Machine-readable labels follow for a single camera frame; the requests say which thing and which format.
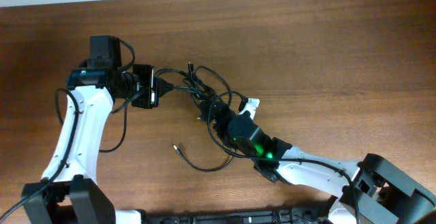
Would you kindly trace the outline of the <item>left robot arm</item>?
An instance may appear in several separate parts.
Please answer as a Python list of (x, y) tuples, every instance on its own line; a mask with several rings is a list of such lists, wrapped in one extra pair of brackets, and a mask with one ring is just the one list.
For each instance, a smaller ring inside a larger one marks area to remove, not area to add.
[(97, 185), (97, 158), (106, 121), (132, 105), (151, 109), (159, 92), (151, 65), (123, 65), (113, 36), (90, 38), (90, 57), (74, 69), (62, 90), (67, 110), (55, 152), (36, 183), (22, 191), (22, 206), (32, 223), (146, 223), (144, 210), (117, 210)]

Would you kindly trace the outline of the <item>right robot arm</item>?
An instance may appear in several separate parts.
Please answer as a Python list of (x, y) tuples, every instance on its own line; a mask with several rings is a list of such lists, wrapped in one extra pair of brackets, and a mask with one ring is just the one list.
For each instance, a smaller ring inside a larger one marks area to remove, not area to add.
[(253, 121), (258, 99), (235, 113), (223, 101), (202, 101), (201, 118), (233, 157), (250, 159), (271, 182), (303, 185), (330, 194), (324, 218), (331, 223), (418, 223), (435, 214), (435, 194), (380, 155), (339, 161), (306, 153), (272, 138)]

